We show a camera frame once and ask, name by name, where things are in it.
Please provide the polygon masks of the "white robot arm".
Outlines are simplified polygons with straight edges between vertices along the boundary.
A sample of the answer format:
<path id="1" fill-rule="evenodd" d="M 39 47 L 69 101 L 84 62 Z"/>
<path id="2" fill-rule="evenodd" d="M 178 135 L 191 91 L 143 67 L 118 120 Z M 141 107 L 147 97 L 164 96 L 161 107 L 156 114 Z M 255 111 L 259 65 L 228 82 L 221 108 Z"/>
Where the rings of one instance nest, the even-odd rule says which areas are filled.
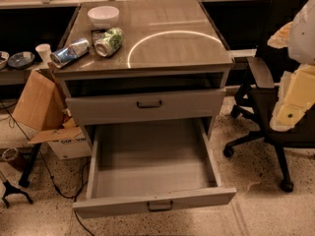
<path id="1" fill-rule="evenodd" d="M 315 103 L 315 0 L 308 0 L 294 19 L 268 40 L 276 49 L 287 48 L 288 57 L 299 63 L 294 72 L 284 72 L 279 100 L 270 127 L 279 132 L 292 129 Z"/>

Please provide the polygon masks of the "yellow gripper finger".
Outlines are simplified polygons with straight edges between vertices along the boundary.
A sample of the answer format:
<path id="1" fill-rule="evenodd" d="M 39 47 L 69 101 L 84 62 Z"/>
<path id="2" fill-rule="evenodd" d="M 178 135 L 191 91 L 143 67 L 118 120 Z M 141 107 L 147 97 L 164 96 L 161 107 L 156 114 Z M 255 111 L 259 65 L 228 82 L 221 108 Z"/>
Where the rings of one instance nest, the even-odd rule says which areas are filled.
<path id="1" fill-rule="evenodd" d="M 276 49 L 288 47 L 289 33 L 292 22 L 289 22 L 278 29 L 267 41 L 267 44 Z"/>
<path id="2" fill-rule="evenodd" d="M 315 104 L 315 66 L 301 64 L 293 73 L 284 72 L 278 98 L 270 127 L 284 132 L 292 129 Z"/>

